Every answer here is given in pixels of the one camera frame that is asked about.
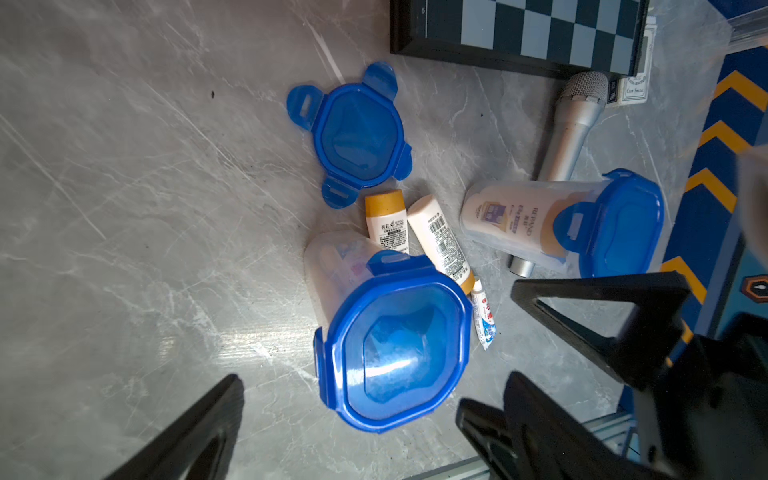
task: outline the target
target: white plastic tube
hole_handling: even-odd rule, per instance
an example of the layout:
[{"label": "white plastic tube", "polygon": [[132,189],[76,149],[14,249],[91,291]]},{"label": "white plastic tube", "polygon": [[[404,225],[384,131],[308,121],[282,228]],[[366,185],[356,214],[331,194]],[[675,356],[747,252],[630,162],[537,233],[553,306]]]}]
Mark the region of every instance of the white plastic tube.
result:
[{"label": "white plastic tube", "polygon": [[408,224],[435,268],[450,276],[469,295],[475,285],[475,275],[434,195],[427,195],[411,205]]},{"label": "white plastic tube", "polygon": [[482,287],[480,279],[475,280],[475,287],[472,288],[472,319],[475,322],[475,331],[478,333],[478,339],[483,350],[487,350],[496,336],[496,322],[493,321],[491,306],[488,305],[488,297],[485,295],[485,289]]}]

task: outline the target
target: blue container lid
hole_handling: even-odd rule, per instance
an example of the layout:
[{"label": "blue container lid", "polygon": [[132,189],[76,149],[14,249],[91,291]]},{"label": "blue container lid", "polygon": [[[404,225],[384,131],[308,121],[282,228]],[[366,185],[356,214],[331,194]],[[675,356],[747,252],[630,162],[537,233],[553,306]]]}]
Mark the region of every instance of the blue container lid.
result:
[{"label": "blue container lid", "polygon": [[288,94],[291,120],[313,133],[327,173],[323,199],[331,207],[348,207],[363,188],[410,175],[411,147],[393,104],[396,94],[395,71],[383,61],[368,67],[361,84],[345,84],[328,95],[300,85]]},{"label": "blue container lid", "polygon": [[579,253],[582,278],[645,273],[664,226],[661,189],[625,168],[603,176],[612,181],[595,202],[571,205],[554,219],[554,236]]},{"label": "blue container lid", "polygon": [[373,278],[315,332],[320,398],[356,429],[382,433],[434,411],[469,360],[472,305],[426,256],[384,250]]}]

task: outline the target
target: marble surface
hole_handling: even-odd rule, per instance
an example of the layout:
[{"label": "marble surface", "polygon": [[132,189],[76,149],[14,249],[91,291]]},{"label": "marble surface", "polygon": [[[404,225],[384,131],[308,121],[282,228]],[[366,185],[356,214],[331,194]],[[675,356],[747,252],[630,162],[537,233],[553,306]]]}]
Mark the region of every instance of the marble surface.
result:
[{"label": "marble surface", "polygon": [[[460,234],[499,334],[488,352],[473,339],[452,398],[384,435],[319,400],[302,252],[365,222],[360,203],[321,201],[288,90],[328,91],[389,61],[413,146],[400,187],[408,203],[436,194],[455,227],[472,182],[536,171],[563,86],[390,55],[388,12],[384,0],[0,3],[3,478],[101,478],[229,372],[246,386],[230,478],[401,478],[468,458],[459,398],[501,405],[513,369],[580,421],[615,408],[621,387],[509,299],[508,256]],[[651,13],[650,101],[606,111],[575,176],[628,167],[659,181],[665,243],[729,28],[706,0]],[[567,307],[605,333],[627,311]]]}]

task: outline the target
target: white lotion bottle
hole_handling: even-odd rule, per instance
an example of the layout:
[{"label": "white lotion bottle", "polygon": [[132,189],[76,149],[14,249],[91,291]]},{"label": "white lotion bottle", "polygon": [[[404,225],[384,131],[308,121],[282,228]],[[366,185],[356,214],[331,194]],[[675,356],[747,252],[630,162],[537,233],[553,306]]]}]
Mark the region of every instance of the white lotion bottle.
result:
[{"label": "white lotion bottle", "polygon": [[475,275],[434,195],[417,200],[408,209],[408,224],[435,268],[450,276],[469,295]]},{"label": "white lotion bottle", "polygon": [[368,237],[381,247],[410,254],[407,220],[402,190],[366,197]]}]

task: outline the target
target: silver microphone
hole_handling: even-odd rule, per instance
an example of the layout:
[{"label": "silver microphone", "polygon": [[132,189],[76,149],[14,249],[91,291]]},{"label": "silver microphone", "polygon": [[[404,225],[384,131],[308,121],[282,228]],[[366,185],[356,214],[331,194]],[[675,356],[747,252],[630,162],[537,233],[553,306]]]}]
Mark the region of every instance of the silver microphone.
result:
[{"label": "silver microphone", "polygon": [[[605,109],[608,77],[599,71],[583,71],[568,80],[554,107],[554,131],[538,180],[566,181],[576,166],[589,130]],[[534,264],[512,257],[509,271],[529,278]]]}]

